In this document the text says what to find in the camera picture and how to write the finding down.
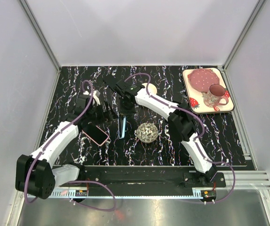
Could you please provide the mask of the pink cased phone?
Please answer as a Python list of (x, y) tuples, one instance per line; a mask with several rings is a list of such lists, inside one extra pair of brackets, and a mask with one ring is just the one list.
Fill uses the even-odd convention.
[(98, 146), (102, 146), (109, 139), (109, 135), (106, 132), (91, 123), (86, 125), (82, 130)]

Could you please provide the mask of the light blue phone case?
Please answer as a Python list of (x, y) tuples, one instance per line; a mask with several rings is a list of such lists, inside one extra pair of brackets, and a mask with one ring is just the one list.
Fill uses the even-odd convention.
[(119, 139), (124, 139), (125, 127), (126, 127), (126, 116), (120, 115), (118, 118), (118, 138)]

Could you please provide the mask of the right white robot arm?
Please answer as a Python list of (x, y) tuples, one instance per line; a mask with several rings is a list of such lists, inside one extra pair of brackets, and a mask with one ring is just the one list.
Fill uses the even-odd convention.
[(169, 135), (180, 142), (191, 159), (198, 174), (199, 184), (210, 186), (215, 181), (217, 169), (206, 154), (194, 125), (195, 115), (183, 104), (174, 103), (155, 95), (146, 85), (129, 85), (120, 80), (111, 88), (121, 98), (127, 110), (135, 104), (143, 106), (162, 116), (168, 122)]

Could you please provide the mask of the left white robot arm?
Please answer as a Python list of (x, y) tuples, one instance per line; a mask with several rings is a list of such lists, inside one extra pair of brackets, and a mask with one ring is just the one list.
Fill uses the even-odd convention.
[(86, 180), (85, 167), (66, 163), (54, 168), (58, 156), (71, 141), (84, 134), (102, 146), (109, 135), (98, 127), (110, 119), (109, 110), (103, 111), (100, 92), (85, 91), (79, 95), (74, 110), (60, 122), (54, 133), (30, 155), (21, 155), (16, 162), (15, 189), (35, 198), (47, 199), (56, 187), (73, 183), (82, 186)]

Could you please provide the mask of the black phone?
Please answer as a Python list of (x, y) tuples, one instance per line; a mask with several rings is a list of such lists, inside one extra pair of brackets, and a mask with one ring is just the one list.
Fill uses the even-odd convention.
[(119, 82), (119, 79), (113, 77), (113, 76), (105, 76), (103, 78), (103, 82), (113, 91), (117, 91), (117, 83)]

